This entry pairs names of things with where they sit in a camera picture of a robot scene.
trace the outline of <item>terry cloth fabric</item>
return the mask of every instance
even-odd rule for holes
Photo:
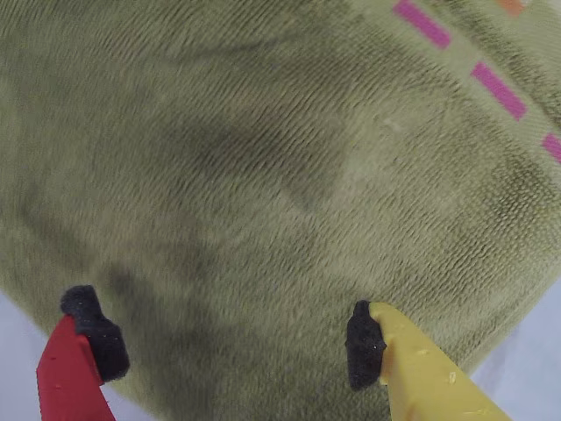
[[[93,284],[162,420],[385,419],[358,300],[469,370],[560,272],[560,35],[539,0],[0,0],[0,287],[50,331]]]

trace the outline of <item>pink stripe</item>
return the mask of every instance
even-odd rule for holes
[[[520,120],[526,114],[526,105],[522,100],[485,63],[481,61],[477,63],[472,71],[472,76],[489,89],[493,96],[516,120]]]
[[[424,33],[438,47],[446,48],[450,44],[450,34],[433,22],[414,4],[410,3],[409,0],[401,0],[394,6],[394,12]]]
[[[561,164],[561,140],[555,134],[550,133],[545,137],[542,145]]]

